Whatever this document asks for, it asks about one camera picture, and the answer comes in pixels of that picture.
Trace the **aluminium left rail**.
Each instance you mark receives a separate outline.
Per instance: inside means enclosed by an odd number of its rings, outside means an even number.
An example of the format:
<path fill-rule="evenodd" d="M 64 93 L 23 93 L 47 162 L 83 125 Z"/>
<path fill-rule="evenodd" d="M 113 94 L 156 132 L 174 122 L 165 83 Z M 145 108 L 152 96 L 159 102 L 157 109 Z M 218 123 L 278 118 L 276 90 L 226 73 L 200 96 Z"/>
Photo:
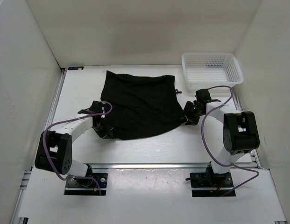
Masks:
<path fill-rule="evenodd" d="M 21 183 L 19 185 L 17 200 L 10 220 L 11 224 L 26 224 L 28 222 L 27 217 L 18 217 L 19 210 L 24 197 L 24 192 L 28 185 L 31 170 L 35 165 L 35 157 L 38 150 L 41 134 L 53 121 L 66 72 L 67 68 L 61 68 L 58 75 L 56 76 L 57 80 L 54 81 L 52 78 L 50 79 L 51 83 L 49 87 L 45 88 L 46 92 L 42 93 L 40 99 L 38 100 L 38 102 L 42 103 L 42 105 L 37 106 L 33 111 L 34 115 L 39 112 L 40 116 L 35 120 L 32 119 L 32 116 L 29 117 L 29 121 L 32 122 L 30 127 L 33 125 L 37 125 L 38 127 L 33 130 L 33 138 L 31 139 L 28 150 L 25 153 L 22 153 L 25 159 L 23 162 L 25 167 L 24 171 L 21 172 Z"/>

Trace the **black shorts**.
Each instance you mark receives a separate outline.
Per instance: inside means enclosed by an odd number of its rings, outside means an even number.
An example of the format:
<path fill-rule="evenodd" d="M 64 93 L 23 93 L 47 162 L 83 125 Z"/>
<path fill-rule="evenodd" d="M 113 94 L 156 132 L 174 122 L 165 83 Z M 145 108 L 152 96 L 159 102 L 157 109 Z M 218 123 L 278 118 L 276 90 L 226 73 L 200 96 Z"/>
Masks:
<path fill-rule="evenodd" d="M 186 121 L 173 75 L 137 77 L 107 71 L 100 99 L 113 106 L 106 116 L 112 139 L 154 137 Z"/>

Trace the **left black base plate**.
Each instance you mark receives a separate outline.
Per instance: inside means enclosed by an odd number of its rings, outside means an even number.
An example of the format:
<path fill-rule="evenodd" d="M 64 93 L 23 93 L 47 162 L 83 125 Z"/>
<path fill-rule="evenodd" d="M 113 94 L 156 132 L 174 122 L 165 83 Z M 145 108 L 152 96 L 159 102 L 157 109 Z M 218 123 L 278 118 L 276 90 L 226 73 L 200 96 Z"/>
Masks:
<path fill-rule="evenodd" d="M 64 195 L 66 196 L 105 196 L 107 190 L 108 173 L 93 172 L 93 179 L 70 179 L 66 181 Z"/>

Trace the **white plastic basket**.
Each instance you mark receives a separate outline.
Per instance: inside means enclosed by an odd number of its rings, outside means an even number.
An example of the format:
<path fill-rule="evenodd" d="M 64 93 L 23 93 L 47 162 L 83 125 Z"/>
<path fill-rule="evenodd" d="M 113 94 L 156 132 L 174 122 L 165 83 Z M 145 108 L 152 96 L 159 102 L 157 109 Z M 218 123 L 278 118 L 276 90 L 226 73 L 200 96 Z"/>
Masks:
<path fill-rule="evenodd" d="M 231 53 L 184 53 L 182 68 L 192 92 L 219 85 L 234 87 L 243 82 L 239 63 Z"/>

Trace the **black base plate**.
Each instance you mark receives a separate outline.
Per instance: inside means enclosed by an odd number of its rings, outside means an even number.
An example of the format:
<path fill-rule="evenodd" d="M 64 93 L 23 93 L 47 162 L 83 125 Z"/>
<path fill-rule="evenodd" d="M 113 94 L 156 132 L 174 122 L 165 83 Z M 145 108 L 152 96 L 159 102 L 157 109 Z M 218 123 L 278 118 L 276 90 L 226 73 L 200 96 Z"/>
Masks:
<path fill-rule="evenodd" d="M 105 196 L 107 190 L 108 173 L 93 172 L 93 179 L 70 179 L 66 181 L 64 195 L 66 196 Z"/>
<path fill-rule="evenodd" d="M 235 197 L 231 173 L 190 173 L 185 179 L 191 184 L 192 197 Z"/>

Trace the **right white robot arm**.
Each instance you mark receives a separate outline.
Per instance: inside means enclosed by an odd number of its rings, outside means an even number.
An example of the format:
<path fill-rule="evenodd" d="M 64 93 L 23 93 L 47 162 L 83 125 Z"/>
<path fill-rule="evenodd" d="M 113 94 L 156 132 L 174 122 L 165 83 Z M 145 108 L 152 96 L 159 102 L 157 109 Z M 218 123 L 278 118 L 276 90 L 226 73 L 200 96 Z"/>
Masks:
<path fill-rule="evenodd" d="M 196 126 L 202 117 L 201 137 L 203 145 L 211 157 L 212 171 L 206 173 L 205 182 L 212 187 L 222 181 L 222 175 L 230 171 L 243 155 L 257 149 L 260 145 L 255 115 L 251 111 L 241 112 L 213 99 L 209 89 L 196 91 L 196 100 L 188 101 L 184 107 L 186 125 Z M 223 124 L 223 148 L 217 156 L 209 150 L 204 132 L 204 123 L 208 116 Z"/>

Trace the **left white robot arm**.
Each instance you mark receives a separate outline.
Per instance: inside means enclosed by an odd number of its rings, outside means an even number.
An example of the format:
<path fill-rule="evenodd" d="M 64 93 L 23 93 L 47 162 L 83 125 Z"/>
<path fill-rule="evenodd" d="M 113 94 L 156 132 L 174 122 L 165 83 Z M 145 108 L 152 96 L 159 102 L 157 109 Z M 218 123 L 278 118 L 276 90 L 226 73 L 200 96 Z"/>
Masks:
<path fill-rule="evenodd" d="M 35 158 L 37 169 L 54 172 L 61 180 L 77 179 L 83 187 L 93 182 L 91 166 L 72 158 L 72 144 L 92 129 L 102 139 L 113 137 L 113 127 L 106 121 L 113 106 L 106 101 L 93 101 L 74 119 L 60 121 L 47 127 L 41 134 Z"/>

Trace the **aluminium rail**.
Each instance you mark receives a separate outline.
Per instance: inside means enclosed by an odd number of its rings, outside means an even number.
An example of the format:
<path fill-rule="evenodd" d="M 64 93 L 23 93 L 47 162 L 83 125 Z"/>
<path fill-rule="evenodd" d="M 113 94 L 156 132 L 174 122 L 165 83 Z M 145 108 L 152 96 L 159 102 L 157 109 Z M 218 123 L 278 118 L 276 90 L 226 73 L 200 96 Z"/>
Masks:
<path fill-rule="evenodd" d="M 66 174 L 70 168 L 74 168 L 74 162 L 72 162 L 71 165 L 62 165 L 62 167 L 59 167 L 58 165 L 55 165 L 57 171 L 60 174 Z M 208 166 L 208 163 L 93 163 L 90 164 L 90 166 L 93 169 L 109 169 L 109 168 L 117 168 L 117 169 L 151 169 L 151 168 L 188 168 L 188 169 L 194 169 L 194 168 L 202 168 L 205 169 Z M 256 161 L 253 162 L 241 162 L 237 163 L 237 166 L 243 167 L 243 168 L 261 168 L 261 166 L 258 166 Z M 38 165 L 39 169 L 47 170 L 47 171 L 53 171 L 53 168 L 50 164 L 45 165 L 45 168 L 43 168 L 43 165 Z"/>
<path fill-rule="evenodd" d="M 42 105 L 37 106 L 33 111 L 34 115 L 39 112 L 40 116 L 35 120 L 32 119 L 32 116 L 29 117 L 29 121 L 32 122 L 30 127 L 33 125 L 37 125 L 38 127 L 33 130 L 33 138 L 31 139 L 28 150 L 25 153 L 22 153 L 25 159 L 23 162 L 25 167 L 24 171 L 21 172 L 21 183 L 19 185 L 17 200 L 10 220 L 11 224 L 26 224 L 28 222 L 27 217 L 18 217 L 19 210 L 24 197 L 24 192 L 28 185 L 31 170 L 35 165 L 35 157 L 38 150 L 41 134 L 53 121 L 66 72 L 67 68 L 61 68 L 58 75 L 56 76 L 57 80 L 54 81 L 52 78 L 50 79 L 51 83 L 49 87 L 45 88 L 46 92 L 42 93 L 40 99 L 38 100 L 38 102 L 42 103 Z"/>
<path fill-rule="evenodd" d="M 258 218 L 272 218 L 283 212 L 290 223 L 290 92 L 236 89 L 241 107 L 255 114 L 260 146 L 256 150 L 265 171 L 236 190 L 244 211 Z"/>

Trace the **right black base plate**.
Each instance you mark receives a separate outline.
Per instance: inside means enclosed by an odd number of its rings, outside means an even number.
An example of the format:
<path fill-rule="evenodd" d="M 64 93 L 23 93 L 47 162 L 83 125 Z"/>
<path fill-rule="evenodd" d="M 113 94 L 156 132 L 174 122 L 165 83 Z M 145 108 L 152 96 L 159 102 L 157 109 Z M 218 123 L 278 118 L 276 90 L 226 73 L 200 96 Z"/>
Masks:
<path fill-rule="evenodd" d="M 235 197 L 231 173 L 190 173 L 185 179 L 191 184 L 192 197 Z"/>

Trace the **aluminium front rail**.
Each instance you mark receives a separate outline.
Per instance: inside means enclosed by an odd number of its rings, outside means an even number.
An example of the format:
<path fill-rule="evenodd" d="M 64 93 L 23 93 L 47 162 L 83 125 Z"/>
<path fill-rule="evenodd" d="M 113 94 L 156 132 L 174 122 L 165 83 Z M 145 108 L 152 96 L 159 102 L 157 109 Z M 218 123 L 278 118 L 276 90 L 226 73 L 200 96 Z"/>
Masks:
<path fill-rule="evenodd" d="M 66 174 L 70 168 L 74 168 L 74 162 L 72 162 L 71 165 L 62 165 L 62 167 L 59 167 L 58 165 L 55 165 L 57 171 L 60 174 Z M 93 163 L 90 164 L 90 166 L 93 169 L 109 169 L 109 168 L 117 168 L 117 169 L 151 169 L 151 168 L 188 168 L 188 169 L 194 169 L 194 168 L 202 168 L 205 169 L 208 166 L 208 163 Z M 261 168 L 261 166 L 258 166 L 256 161 L 253 162 L 241 162 L 237 163 L 237 166 L 243 167 L 243 168 Z M 43 165 L 38 165 L 39 169 L 47 170 L 47 171 L 53 171 L 53 168 L 50 164 L 45 165 L 45 168 L 43 168 Z"/>

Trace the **aluminium right rail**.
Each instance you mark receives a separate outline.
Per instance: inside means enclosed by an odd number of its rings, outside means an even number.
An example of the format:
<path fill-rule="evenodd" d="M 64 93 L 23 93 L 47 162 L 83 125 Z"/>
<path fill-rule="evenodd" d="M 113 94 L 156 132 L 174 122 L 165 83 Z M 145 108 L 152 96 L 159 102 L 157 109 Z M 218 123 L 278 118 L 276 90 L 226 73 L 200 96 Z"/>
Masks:
<path fill-rule="evenodd" d="M 256 150 L 265 171 L 236 190 L 244 211 L 258 218 L 272 218 L 283 212 L 290 223 L 290 92 L 236 89 L 241 107 L 255 114 L 260 146 Z"/>

